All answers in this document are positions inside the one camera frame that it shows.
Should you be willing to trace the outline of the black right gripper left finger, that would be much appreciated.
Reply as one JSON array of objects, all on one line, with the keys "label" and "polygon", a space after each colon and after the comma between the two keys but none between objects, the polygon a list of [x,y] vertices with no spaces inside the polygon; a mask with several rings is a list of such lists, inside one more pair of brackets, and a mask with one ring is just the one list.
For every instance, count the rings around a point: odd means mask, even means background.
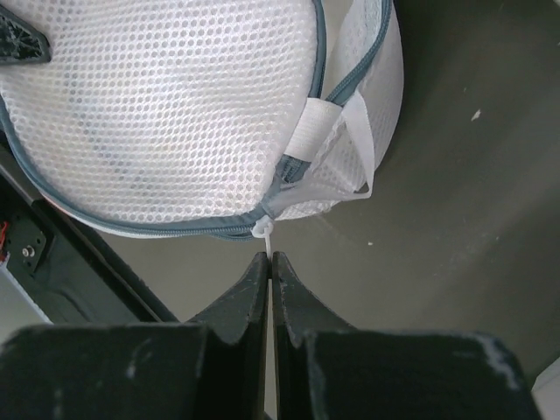
[{"label": "black right gripper left finger", "polygon": [[33,325],[1,346],[4,419],[263,419],[269,260],[187,323]]}]

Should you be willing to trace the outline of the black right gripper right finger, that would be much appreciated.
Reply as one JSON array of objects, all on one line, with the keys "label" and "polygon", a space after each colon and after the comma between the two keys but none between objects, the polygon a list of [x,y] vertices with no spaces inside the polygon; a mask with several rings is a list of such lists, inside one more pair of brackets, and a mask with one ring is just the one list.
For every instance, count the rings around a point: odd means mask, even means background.
[{"label": "black right gripper right finger", "polygon": [[365,331],[271,263],[281,419],[537,419],[516,357],[480,332]]}]

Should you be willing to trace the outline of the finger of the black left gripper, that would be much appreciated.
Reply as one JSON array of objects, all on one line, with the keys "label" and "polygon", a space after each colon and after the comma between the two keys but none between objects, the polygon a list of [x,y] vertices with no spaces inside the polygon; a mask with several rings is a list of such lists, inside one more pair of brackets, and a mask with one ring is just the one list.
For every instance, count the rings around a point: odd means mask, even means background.
[{"label": "finger of the black left gripper", "polygon": [[35,65],[52,59],[47,37],[9,10],[1,11],[1,66]]}]

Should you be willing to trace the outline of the white mesh laundry bag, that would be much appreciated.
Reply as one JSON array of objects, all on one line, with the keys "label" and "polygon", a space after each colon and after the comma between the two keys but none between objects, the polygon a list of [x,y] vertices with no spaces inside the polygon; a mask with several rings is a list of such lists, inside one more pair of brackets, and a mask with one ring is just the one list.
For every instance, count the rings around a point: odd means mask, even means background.
[{"label": "white mesh laundry bag", "polygon": [[112,235],[268,239],[373,192],[403,100],[390,1],[4,1],[48,63],[1,66],[1,128]]}]

